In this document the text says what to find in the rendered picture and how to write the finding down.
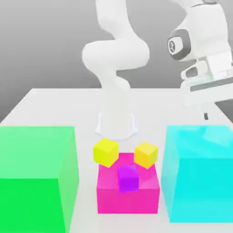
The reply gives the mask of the small orange cube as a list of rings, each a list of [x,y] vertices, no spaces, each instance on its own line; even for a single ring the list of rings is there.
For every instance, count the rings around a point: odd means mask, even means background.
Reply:
[[[149,169],[157,161],[158,147],[142,142],[135,148],[134,162],[146,169]]]

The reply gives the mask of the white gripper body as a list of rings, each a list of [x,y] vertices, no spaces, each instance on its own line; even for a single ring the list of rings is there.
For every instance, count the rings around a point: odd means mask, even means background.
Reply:
[[[190,77],[181,83],[180,89],[185,106],[225,101],[233,99],[233,76],[218,80]]]

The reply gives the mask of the small yellow cube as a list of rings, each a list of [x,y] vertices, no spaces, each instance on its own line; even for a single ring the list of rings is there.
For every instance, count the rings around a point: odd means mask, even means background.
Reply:
[[[110,168],[119,158],[117,142],[103,138],[93,147],[94,162]]]

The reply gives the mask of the large green box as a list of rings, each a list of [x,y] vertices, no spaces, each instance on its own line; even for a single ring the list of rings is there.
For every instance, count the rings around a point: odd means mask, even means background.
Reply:
[[[0,127],[0,233],[69,233],[78,185],[74,127]]]

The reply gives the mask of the large pink box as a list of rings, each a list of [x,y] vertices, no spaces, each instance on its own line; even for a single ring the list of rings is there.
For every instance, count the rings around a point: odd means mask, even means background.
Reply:
[[[121,193],[118,166],[135,165],[139,175],[137,192]],[[118,160],[107,168],[99,165],[96,186],[98,213],[157,213],[160,195],[156,167],[146,169],[134,163],[133,153],[120,153]]]

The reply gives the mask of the large cyan box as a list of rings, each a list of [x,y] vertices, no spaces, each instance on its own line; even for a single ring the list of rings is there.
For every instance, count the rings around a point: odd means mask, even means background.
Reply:
[[[172,223],[233,223],[233,130],[169,125],[161,175]]]

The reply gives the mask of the small purple cube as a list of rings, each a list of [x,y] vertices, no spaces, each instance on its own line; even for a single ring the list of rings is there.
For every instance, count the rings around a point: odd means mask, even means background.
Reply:
[[[118,167],[118,186],[120,193],[138,191],[139,174],[135,165],[120,165]]]

